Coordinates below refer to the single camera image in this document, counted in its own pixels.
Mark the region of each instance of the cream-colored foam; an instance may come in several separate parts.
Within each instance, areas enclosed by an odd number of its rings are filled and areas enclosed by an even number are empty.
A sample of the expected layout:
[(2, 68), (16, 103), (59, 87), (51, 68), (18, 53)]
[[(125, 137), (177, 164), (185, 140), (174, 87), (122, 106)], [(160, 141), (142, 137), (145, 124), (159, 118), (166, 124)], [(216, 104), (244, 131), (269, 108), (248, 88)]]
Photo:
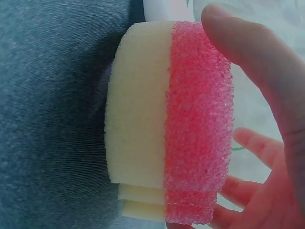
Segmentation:
[(122, 215), (137, 219), (165, 222), (165, 207), (162, 205), (124, 200)]
[(105, 118), (106, 156), (113, 183), (163, 187), (165, 93), (174, 23), (135, 24), (117, 51)]
[(120, 184), (119, 199), (141, 203), (165, 205), (165, 190)]

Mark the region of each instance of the stacked sponge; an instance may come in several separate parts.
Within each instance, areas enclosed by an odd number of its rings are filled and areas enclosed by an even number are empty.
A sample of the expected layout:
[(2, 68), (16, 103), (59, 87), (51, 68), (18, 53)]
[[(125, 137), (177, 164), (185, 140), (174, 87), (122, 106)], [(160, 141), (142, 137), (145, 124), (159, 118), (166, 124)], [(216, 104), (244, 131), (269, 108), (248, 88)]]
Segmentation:
[(108, 171), (123, 215), (212, 220), (229, 164), (230, 63), (200, 23), (133, 25), (116, 53), (105, 121)]

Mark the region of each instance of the jeans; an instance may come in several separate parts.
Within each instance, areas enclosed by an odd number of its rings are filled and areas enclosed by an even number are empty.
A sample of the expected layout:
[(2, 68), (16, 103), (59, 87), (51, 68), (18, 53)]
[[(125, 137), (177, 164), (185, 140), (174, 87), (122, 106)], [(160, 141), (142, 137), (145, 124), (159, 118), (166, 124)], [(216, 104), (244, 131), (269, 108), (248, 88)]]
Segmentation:
[(105, 160), (111, 62), (142, 21), (142, 0), (0, 1), (0, 228), (164, 228), (120, 216)]

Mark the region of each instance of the pink foam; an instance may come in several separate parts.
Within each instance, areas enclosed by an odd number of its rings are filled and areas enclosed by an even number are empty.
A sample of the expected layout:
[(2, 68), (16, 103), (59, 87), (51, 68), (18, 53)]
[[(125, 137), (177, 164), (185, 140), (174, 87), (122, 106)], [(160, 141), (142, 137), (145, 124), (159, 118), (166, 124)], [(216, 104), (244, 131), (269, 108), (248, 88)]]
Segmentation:
[(213, 207), (217, 198), (217, 191), (212, 192), (194, 192), (167, 190), (165, 201), (175, 205), (194, 205)]
[(195, 205), (167, 204), (166, 218), (169, 223), (185, 225), (207, 224), (213, 219), (213, 208)]
[[(224, 184), (231, 152), (230, 63), (210, 43), (200, 23), (178, 22), (173, 28), (169, 71), (166, 219), (176, 223), (206, 223), (213, 213), (210, 206), (216, 202), (213, 195)], [(206, 192), (211, 196), (205, 196), (204, 201), (202, 195), (193, 196), (192, 202), (197, 206), (177, 204), (178, 199), (187, 199), (186, 192)], [(202, 210), (200, 215), (195, 212), (197, 208)]]

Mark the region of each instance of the fingernail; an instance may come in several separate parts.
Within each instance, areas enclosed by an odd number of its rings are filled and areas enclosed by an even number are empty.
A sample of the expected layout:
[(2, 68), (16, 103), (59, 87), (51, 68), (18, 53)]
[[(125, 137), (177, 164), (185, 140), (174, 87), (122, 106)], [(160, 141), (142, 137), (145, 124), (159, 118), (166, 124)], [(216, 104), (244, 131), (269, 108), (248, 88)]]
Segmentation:
[(233, 15), (230, 14), (228, 11), (226, 11), (225, 9), (221, 8), (220, 6), (214, 5), (214, 4), (207, 5), (204, 8), (203, 13), (210, 14), (210, 15), (217, 16), (217, 17), (222, 17), (222, 18), (233, 17)]

